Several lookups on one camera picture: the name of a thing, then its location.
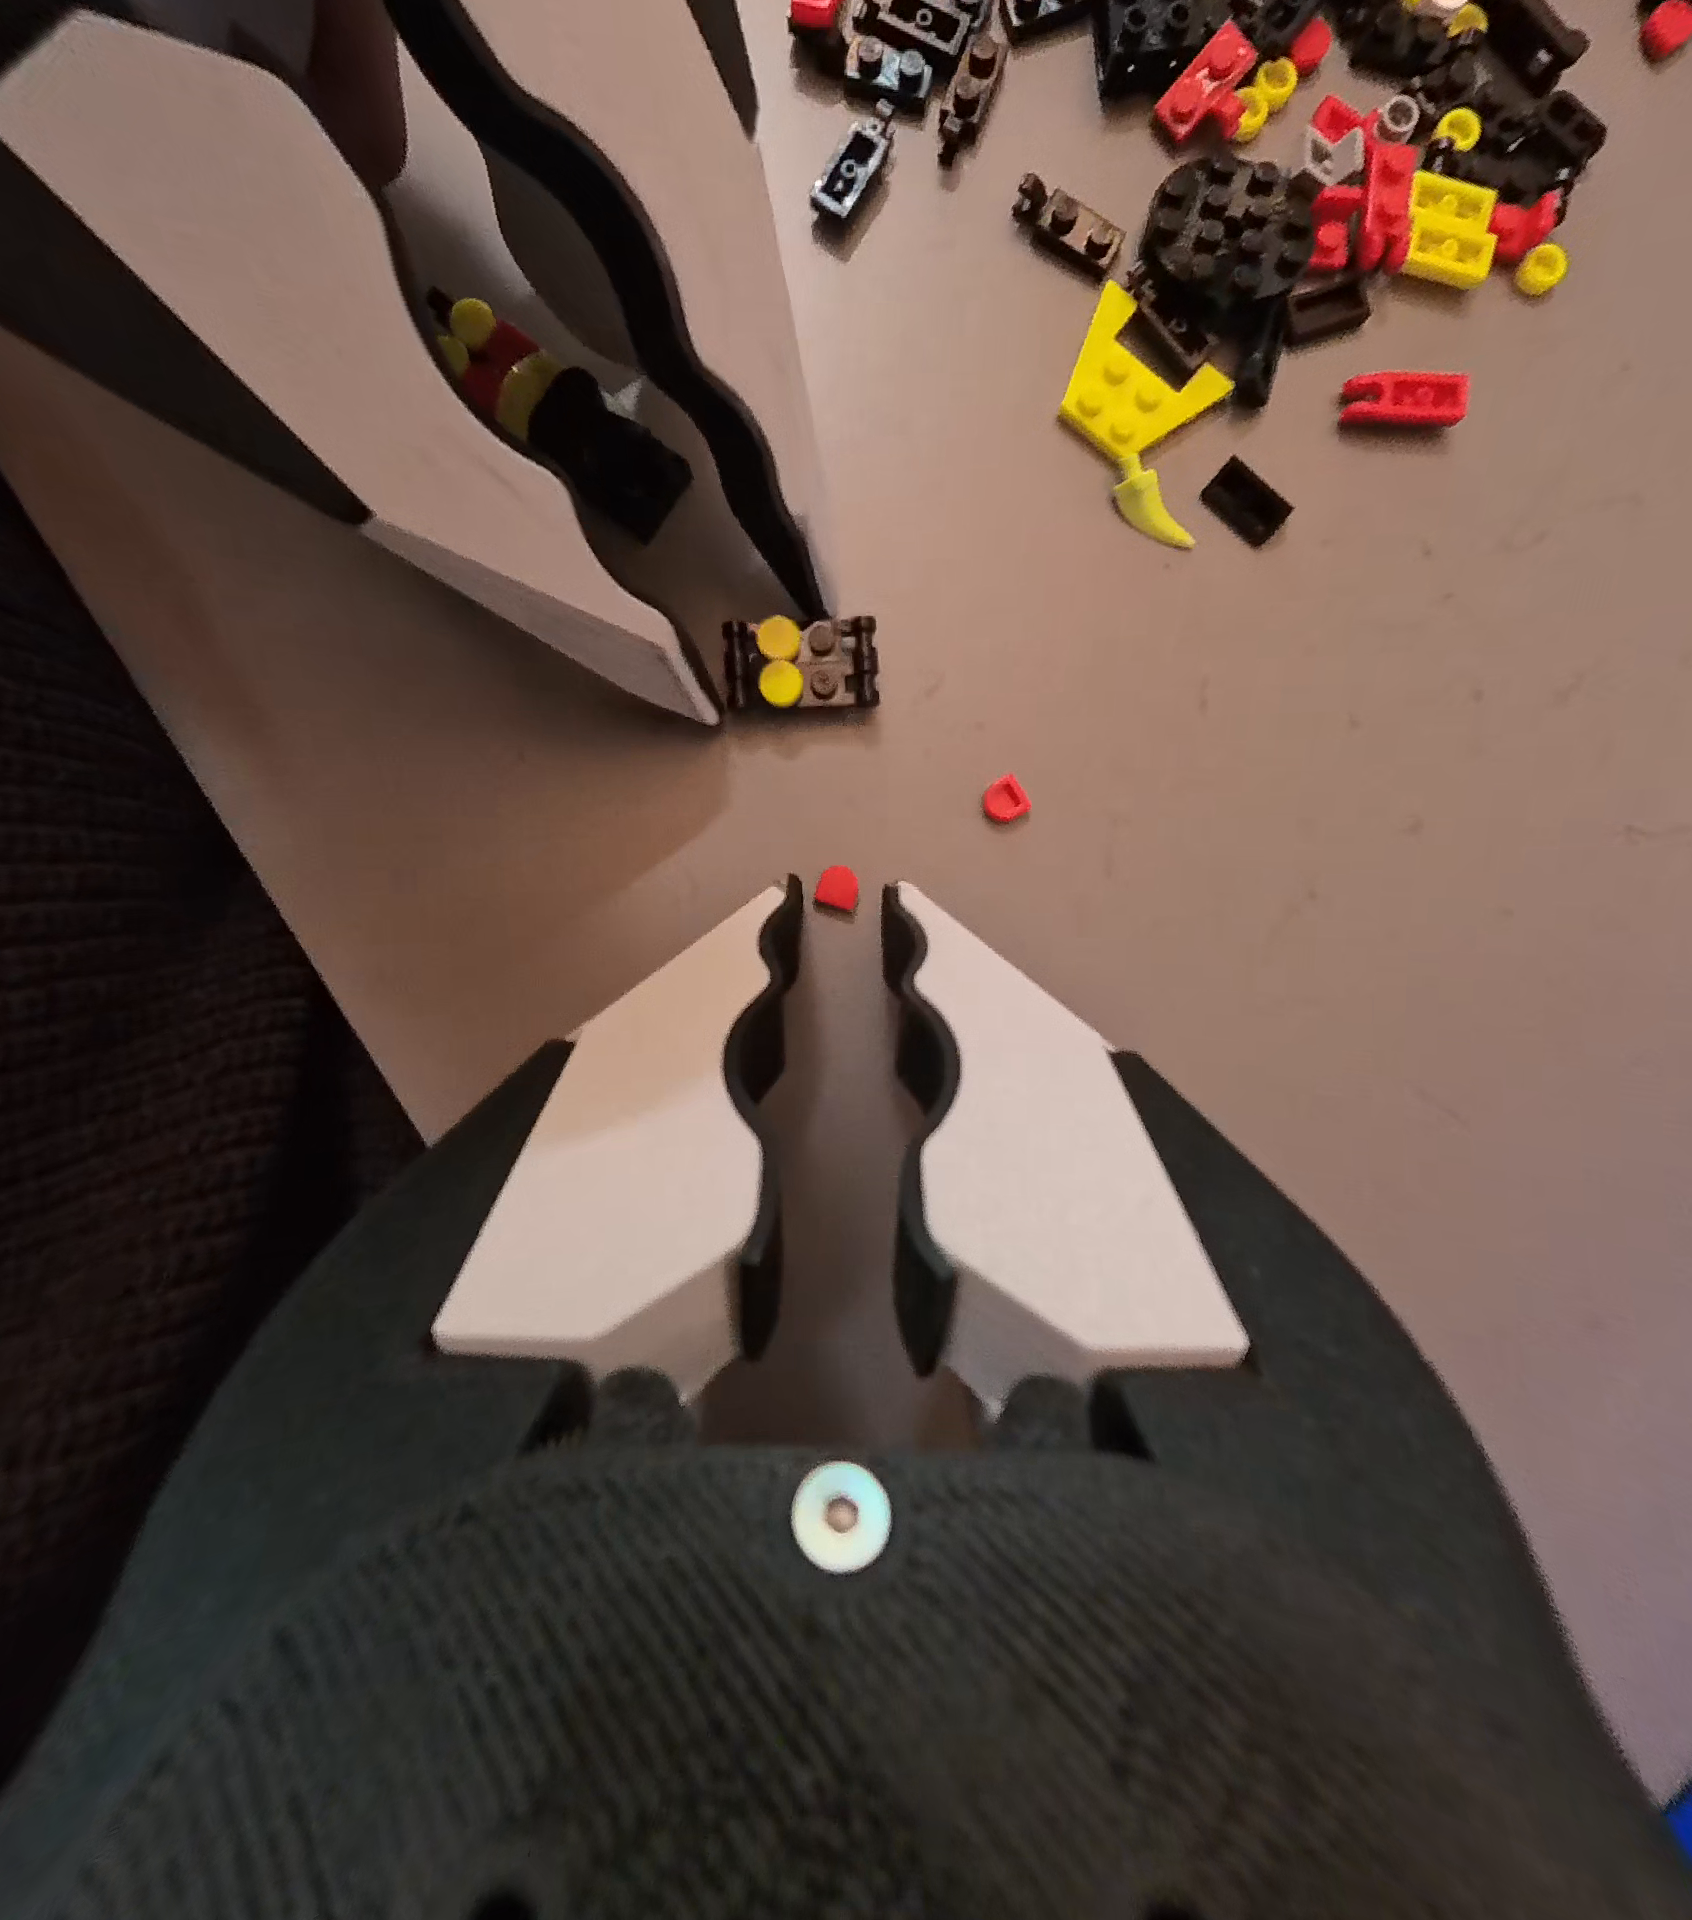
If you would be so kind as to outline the black round lego plate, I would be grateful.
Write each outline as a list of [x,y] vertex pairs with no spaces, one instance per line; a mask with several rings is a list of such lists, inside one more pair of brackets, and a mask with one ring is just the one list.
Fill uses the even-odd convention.
[[1145,207],[1149,277],[1215,308],[1286,297],[1314,260],[1314,196],[1275,161],[1204,155],[1178,163]]

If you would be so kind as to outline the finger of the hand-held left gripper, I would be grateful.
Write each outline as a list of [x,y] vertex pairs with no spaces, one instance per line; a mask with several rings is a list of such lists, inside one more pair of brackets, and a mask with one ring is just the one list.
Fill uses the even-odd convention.
[[0,142],[354,494],[370,541],[643,704],[717,723],[673,619],[449,386],[377,204],[281,80],[73,10],[0,75]]
[[473,136],[526,282],[692,421],[798,612],[826,487],[736,4],[388,4]]

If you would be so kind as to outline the yellow wedge lego plate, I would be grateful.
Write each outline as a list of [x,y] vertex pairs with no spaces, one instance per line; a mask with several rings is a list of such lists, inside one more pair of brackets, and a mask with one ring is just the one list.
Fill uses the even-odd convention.
[[1129,347],[1121,327],[1138,303],[1118,282],[1097,287],[1097,302],[1058,403],[1058,419],[1115,468],[1223,403],[1233,382],[1215,366],[1199,366],[1174,387]]

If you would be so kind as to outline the small black lego slope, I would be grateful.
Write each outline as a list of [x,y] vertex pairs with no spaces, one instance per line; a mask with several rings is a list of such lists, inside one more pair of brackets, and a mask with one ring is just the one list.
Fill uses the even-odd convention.
[[1290,497],[1238,454],[1229,454],[1202,484],[1197,502],[1253,551],[1268,548],[1294,511]]

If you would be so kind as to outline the red lego clip plate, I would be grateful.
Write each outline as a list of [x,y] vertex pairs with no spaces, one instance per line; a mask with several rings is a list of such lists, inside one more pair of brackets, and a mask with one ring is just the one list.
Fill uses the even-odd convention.
[[1452,369],[1359,372],[1340,386],[1338,427],[1442,434],[1466,419],[1469,387],[1469,375]]

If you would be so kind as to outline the black lego clip assembly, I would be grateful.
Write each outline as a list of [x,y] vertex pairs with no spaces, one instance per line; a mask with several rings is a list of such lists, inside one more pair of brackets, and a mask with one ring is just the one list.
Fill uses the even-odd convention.
[[871,615],[725,619],[720,643],[729,714],[784,721],[882,704],[877,622]]

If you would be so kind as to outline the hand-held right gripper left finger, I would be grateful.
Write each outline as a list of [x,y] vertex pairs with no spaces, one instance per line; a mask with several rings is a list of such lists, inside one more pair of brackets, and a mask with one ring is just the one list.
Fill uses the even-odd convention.
[[758,1104],[786,1063],[804,885],[766,885],[567,1042],[429,1323],[456,1358],[666,1377],[686,1401],[769,1339],[778,1176]]

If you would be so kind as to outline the lime lego claw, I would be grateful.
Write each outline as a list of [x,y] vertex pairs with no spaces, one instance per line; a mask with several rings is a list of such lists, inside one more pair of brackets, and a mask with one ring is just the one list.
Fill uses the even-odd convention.
[[1107,492],[1121,521],[1145,539],[1176,551],[1189,551],[1197,544],[1167,509],[1158,472],[1140,456],[1121,456]]

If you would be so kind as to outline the red yellow black lego stack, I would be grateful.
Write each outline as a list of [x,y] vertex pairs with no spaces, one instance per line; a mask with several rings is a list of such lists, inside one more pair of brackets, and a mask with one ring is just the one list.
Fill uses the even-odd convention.
[[472,414],[647,545],[690,492],[687,459],[618,407],[594,372],[564,361],[486,299],[427,287],[426,310],[434,347]]

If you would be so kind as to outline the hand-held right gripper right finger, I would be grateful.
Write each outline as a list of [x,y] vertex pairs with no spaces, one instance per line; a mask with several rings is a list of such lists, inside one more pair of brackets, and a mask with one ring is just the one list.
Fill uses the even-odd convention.
[[891,1258],[912,1369],[1000,1413],[1026,1380],[1242,1363],[1129,1058],[907,879],[882,889],[879,956],[919,1112]]

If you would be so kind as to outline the pile of lego pieces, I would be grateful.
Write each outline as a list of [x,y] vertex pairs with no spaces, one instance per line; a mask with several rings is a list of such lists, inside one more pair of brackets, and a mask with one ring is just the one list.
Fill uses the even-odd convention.
[[1038,171],[1010,218],[1138,310],[1119,341],[1181,386],[1214,366],[1260,409],[1288,347],[1369,320],[1374,282],[1469,292],[1496,267],[1541,297],[1567,271],[1556,233],[1608,137],[1564,86],[1589,48],[1557,4],[1132,2],[788,6],[796,53],[871,108],[813,183],[845,228],[891,150],[891,118],[932,116],[933,155],[978,142],[1013,45],[1090,25],[1100,105],[1140,101],[1171,171],[1208,155],[1282,167],[1314,204],[1314,253],[1286,297],[1214,306],[1151,277],[1136,236]]

